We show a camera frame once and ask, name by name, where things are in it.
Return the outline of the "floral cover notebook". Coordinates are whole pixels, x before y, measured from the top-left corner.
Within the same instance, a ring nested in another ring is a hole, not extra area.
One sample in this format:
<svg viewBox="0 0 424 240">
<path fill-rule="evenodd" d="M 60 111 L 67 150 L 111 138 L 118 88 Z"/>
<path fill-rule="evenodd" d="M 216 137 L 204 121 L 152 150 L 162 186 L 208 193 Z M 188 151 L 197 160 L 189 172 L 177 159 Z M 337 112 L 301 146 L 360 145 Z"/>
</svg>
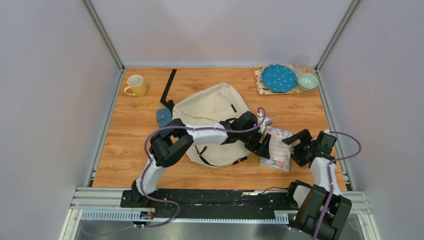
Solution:
<svg viewBox="0 0 424 240">
<path fill-rule="evenodd" d="M 259 165 L 289 172 L 291 166 L 292 145 L 283 143 L 282 140 L 293 136 L 293 132 L 276 127 L 267 126 L 265 132 L 270 134 L 269 154 L 270 158 L 260 158 Z"/>
</svg>

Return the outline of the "beige canvas backpack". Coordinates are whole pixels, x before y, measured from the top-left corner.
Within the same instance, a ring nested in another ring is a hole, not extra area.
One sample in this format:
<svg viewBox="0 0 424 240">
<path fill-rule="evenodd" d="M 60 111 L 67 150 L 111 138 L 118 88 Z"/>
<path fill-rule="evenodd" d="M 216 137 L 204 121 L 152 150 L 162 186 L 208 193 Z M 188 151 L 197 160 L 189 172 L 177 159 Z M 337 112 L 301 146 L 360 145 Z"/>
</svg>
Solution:
<svg viewBox="0 0 424 240">
<path fill-rule="evenodd" d="M 166 100 L 176 74 L 173 69 L 160 102 L 172 112 L 172 119 L 181 119 L 183 123 L 195 126 L 214 125 L 230 118 L 238 118 L 249 111 L 238 91 L 228 83 L 220 83 L 194 93 L 178 104 Z M 242 142 L 232 144 L 204 144 L 192 146 L 186 152 L 189 159 L 197 164 L 220 168 L 244 161 L 252 152 L 244 148 Z"/>
</svg>

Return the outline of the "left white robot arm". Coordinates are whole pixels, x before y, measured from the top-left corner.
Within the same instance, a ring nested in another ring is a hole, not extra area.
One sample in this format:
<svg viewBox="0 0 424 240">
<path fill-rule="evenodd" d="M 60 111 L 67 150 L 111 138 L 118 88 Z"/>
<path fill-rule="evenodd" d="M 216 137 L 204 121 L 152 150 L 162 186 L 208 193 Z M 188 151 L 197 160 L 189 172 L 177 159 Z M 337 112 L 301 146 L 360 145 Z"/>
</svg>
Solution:
<svg viewBox="0 0 424 240">
<path fill-rule="evenodd" d="M 148 207 L 153 192 L 166 168 L 175 165 L 190 147 L 206 144 L 228 145 L 237 141 L 249 152 L 269 159 L 271 135 L 265 128 L 271 122 L 263 107 L 258 113 L 244 112 L 214 125 L 190 125 L 173 119 L 168 125 L 152 132 L 144 143 L 147 163 L 142 174 L 131 185 L 133 200 L 138 206 Z"/>
</svg>

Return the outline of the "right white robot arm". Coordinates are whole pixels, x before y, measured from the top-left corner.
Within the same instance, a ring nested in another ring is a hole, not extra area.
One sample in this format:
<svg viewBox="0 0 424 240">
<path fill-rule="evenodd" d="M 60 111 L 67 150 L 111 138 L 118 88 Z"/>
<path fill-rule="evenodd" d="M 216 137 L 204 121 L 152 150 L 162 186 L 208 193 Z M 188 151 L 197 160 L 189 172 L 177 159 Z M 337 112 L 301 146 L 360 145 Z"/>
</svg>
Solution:
<svg viewBox="0 0 424 240">
<path fill-rule="evenodd" d="M 308 166 L 313 184 L 300 180 L 291 182 L 285 195 L 286 205 L 297 214 L 288 226 L 306 233 L 314 240 L 338 240 L 352 209 L 336 181 L 336 160 L 332 150 L 337 138 L 321 131 L 312 138 L 308 129 L 282 140 L 291 145 L 291 159 L 299 166 Z"/>
</svg>

